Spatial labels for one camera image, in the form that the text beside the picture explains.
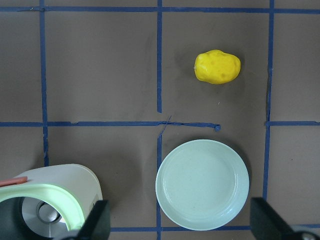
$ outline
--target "yellow fruit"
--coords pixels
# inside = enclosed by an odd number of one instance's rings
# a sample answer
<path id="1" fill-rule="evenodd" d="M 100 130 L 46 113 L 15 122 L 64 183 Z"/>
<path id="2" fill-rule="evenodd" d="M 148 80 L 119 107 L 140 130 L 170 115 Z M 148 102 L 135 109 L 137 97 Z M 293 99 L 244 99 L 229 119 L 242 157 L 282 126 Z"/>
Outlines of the yellow fruit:
<path id="1" fill-rule="evenodd" d="M 211 84 L 224 84 L 235 79 L 240 72 L 240 59 L 220 50 L 199 54 L 194 72 L 198 80 Z"/>

